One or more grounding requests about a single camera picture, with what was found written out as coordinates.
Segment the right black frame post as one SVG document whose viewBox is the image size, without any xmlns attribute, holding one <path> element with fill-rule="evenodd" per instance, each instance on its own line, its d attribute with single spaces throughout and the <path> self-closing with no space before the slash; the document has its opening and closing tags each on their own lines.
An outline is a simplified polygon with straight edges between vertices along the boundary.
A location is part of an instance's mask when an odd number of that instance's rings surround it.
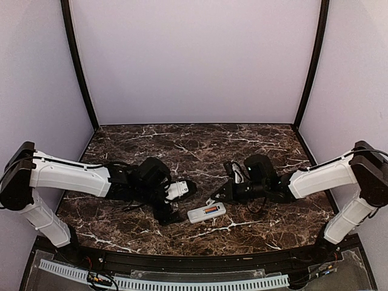
<svg viewBox="0 0 388 291">
<path fill-rule="evenodd" d="M 322 0 L 319 10 L 318 24 L 316 28 L 315 41 L 312 50 L 312 56 L 310 59 L 309 69 L 306 76 L 301 100 L 299 102 L 298 110 L 293 122 L 293 129 L 295 132 L 299 131 L 301 123 L 303 121 L 304 114 L 308 105 L 310 94 L 312 91 L 313 83 L 318 69 L 319 59 L 321 56 L 321 50 L 324 41 L 324 35 L 326 31 L 327 18 L 329 14 L 329 0 Z"/>
</svg>

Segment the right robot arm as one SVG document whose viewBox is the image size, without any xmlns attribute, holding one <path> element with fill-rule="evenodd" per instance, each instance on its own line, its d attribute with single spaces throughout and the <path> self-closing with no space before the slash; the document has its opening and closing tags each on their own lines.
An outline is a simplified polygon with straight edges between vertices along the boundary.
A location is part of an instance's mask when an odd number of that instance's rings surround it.
<svg viewBox="0 0 388 291">
<path fill-rule="evenodd" d="M 277 175 L 270 158 L 255 154 L 245 159 L 248 177 L 235 181 L 233 162 L 224 163 L 231 180 L 212 193 L 211 199 L 228 204 L 245 204 L 265 198 L 288 204 L 317 192 L 354 184 L 356 194 L 323 229 L 322 237 L 309 250 L 315 263 L 322 263 L 333 252 L 333 245 L 364 219 L 387 205 L 387 153 L 358 141 L 352 150 L 330 161 L 284 175 Z"/>
</svg>

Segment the white remote control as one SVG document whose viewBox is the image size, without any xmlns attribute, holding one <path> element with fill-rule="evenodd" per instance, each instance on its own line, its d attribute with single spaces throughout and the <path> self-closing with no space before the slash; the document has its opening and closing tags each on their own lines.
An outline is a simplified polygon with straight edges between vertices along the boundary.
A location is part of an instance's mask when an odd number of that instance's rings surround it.
<svg viewBox="0 0 388 291">
<path fill-rule="evenodd" d="M 187 212 L 188 219 L 192 224 L 216 218 L 224 214 L 226 214 L 226 208 L 221 202 Z"/>
</svg>

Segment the black front rail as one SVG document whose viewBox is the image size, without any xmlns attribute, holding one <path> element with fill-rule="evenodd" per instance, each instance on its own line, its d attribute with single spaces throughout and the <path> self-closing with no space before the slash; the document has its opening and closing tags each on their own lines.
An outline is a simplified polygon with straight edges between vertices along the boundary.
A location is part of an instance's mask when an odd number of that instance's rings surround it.
<svg viewBox="0 0 388 291">
<path fill-rule="evenodd" d="M 239 272 L 263 269 L 266 273 L 305 272 L 317 263 L 307 259 L 312 246 L 274 252 L 228 256 L 162 256 L 115 252 L 81 247 L 93 270 L 110 273 L 151 272 Z"/>
</svg>

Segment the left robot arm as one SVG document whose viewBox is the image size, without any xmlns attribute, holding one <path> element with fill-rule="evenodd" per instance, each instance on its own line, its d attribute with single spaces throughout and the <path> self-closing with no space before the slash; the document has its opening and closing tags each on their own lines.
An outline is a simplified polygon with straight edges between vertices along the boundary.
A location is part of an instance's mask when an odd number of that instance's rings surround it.
<svg viewBox="0 0 388 291">
<path fill-rule="evenodd" d="M 20 146 L 1 176 L 1 209 L 22 214 L 30 224 L 72 264 L 85 260 L 75 231 L 47 206 L 38 189 L 53 188 L 86 193 L 97 198 L 137 201 L 150 206 L 160 225 L 180 222 L 171 207 L 196 190 L 188 180 L 172 180 L 169 168 L 159 159 L 146 158 L 140 165 L 121 161 L 84 164 L 37 151 L 32 142 Z"/>
</svg>

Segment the left black frame post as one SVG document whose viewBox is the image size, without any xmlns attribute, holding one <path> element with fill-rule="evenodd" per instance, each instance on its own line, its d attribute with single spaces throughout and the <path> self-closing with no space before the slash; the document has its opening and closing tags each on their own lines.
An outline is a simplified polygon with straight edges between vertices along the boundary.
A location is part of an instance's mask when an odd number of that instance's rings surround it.
<svg viewBox="0 0 388 291">
<path fill-rule="evenodd" d="M 69 0 L 60 0 L 62 18 L 64 21 L 65 33 L 67 37 L 67 42 L 70 50 L 70 56 L 72 58 L 73 68 L 75 70 L 77 82 L 81 92 L 82 100 L 89 117 L 89 121 L 92 125 L 93 131 L 99 129 L 99 122 L 96 116 L 95 109 L 92 104 L 92 99 L 90 97 L 89 89 L 87 87 L 86 78 L 84 75 L 84 70 L 81 64 L 81 57 L 79 54 L 77 40 L 75 35 L 75 29 L 73 25 L 72 13 L 70 8 Z"/>
</svg>

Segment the black frame post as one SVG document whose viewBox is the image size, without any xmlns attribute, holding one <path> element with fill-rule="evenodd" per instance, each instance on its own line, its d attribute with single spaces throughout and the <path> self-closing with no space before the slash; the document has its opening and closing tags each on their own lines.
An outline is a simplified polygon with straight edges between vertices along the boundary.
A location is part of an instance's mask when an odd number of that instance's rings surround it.
<svg viewBox="0 0 388 291">
<path fill-rule="evenodd" d="M 92 125 L 93 131 L 99 129 L 99 122 L 96 116 L 95 109 L 92 104 L 92 99 L 90 97 L 89 89 L 87 87 L 86 78 L 84 75 L 84 70 L 81 64 L 81 57 L 79 54 L 77 40 L 75 35 L 75 29 L 73 25 L 72 13 L 70 8 L 69 0 L 60 0 L 62 18 L 64 21 L 65 33 L 67 37 L 67 42 L 70 50 L 70 56 L 72 58 L 73 68 L 75 70 L 77 82 L 81 92 L 82 100 L 89 117 L 89 121 Z"/>
<path fill-rule="evenodd" d="M 298 110 L 293 122 L 293 129 L 295 132 L 299 131 L 301 123 L 303 121 L 304 114 L 308 105 L 310 94 L 312 91 L 313 83 L 318 69 L 319 59 L 321 56 L 321 50 L 324 41 L 324 35 L 326 31 L 327 18 L 329 14 L 329 0 L 322 0 L 319 10 L 318 24 L 316 28 L 315 41 L 312 50 L 312 56 L 310 59 L 309 69 L 306 76 L 301 100 L 299 102 Z"/>
</svg>

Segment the white battery compartment cover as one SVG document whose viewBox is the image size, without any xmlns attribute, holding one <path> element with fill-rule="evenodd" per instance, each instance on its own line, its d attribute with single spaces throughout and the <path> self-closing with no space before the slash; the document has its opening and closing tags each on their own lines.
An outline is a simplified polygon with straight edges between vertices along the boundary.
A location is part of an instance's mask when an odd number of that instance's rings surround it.
<svg viewBox="0 0 388 291">
<path fill-rule="evenodd" d="M 206 204 L 209 206 L 209 205 L 212 205 L 213 203 L 215 203 L 215 200 L 213 200 L 212 198 L 209 198 L 207 201 L 206 201 Z"/>
</svg>

